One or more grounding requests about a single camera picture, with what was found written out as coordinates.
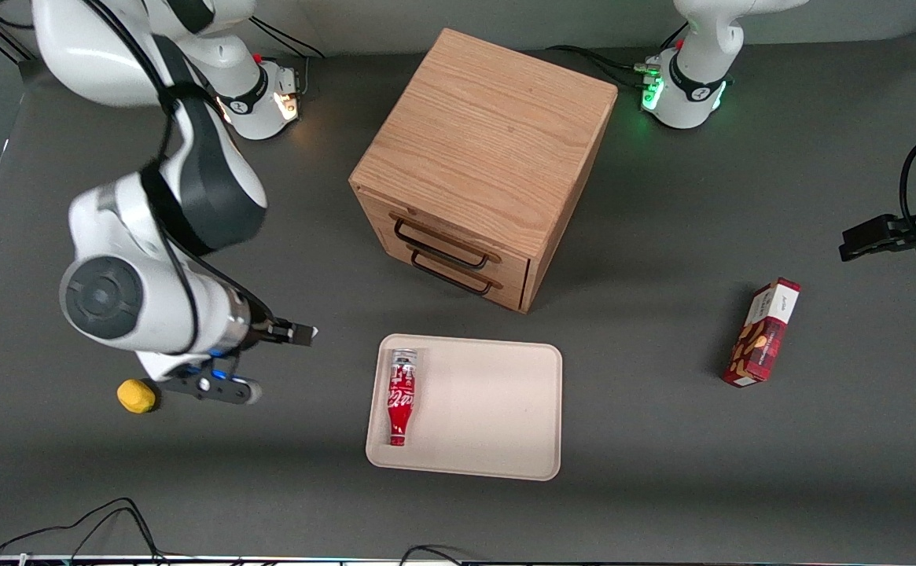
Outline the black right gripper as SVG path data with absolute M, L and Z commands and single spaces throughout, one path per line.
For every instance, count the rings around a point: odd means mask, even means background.
M 253 315 L 246 333 L 246 350 L 262 343 L 306 345 L 306 326 L 294 325 L 284 318 Z

